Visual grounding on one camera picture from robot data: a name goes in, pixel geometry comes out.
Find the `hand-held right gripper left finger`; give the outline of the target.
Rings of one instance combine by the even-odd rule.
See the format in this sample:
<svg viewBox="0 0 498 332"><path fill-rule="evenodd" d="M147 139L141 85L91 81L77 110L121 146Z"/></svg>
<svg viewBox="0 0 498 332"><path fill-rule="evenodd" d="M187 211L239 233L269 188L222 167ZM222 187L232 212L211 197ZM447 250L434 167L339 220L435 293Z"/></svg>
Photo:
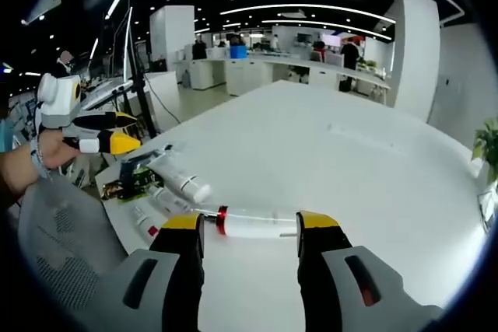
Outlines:
<svg viewBox="0 0 498 332"><path fill-rule="evenodd" d="M203 257L203 216L168 220L149 249L135 250L102 278L93 298L93 330L198 330Z"/></svg>

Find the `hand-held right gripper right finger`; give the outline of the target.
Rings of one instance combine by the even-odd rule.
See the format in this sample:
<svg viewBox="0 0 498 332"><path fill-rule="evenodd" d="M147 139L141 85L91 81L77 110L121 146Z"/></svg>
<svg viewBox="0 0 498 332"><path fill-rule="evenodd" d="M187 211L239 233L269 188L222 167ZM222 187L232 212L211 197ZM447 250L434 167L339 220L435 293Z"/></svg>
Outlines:
<svg viewBox="0 0 498 332"><path fill-rule="evenodd" d="M442 313L420 305L402 276L364 246L353 246L330 216L296 215L297 280L307 331L433 331Z"/></svg>

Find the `person's left hand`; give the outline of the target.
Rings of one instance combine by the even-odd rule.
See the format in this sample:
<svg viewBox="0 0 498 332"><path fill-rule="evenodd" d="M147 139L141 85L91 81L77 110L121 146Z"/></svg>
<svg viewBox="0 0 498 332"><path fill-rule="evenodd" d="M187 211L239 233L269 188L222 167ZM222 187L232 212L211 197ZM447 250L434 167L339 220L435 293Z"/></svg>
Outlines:
<svg viewBox="0 0 498 332"><path fill-rule="evenodd" d="M44 166L54 169L62 166L81 152L64 143L64 136L60 130L45 130L39 135L39 150Z"/></svg>

